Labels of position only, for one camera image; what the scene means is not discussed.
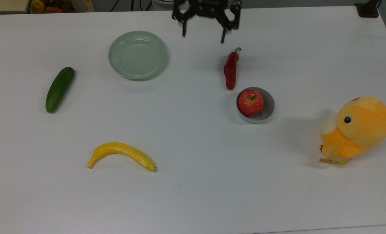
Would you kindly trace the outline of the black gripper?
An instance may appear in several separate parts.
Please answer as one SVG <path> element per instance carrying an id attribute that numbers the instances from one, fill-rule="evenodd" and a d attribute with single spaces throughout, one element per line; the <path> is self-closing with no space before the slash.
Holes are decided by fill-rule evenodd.
<path id="1" fill-rule="evenodd" d="M 224 43 L 225 36 L 228 31 L 237 30 L 239 28 L 240 13 L 242 9 L 242 1 L 227 1 L 227 0 L 189 0 L 189 8 L 182 13 L 180 6 L 185 1 L 174 1 L 172 19 L 177 20 L 182 25 L 182 36 L 187 34 L 187 22 L 194 16 L 205 18 L 220 18 L 220 25 L 223 29 L 220 43 Z M 233 19 L 229 19 L 225 10 L 233 14 Z"/>

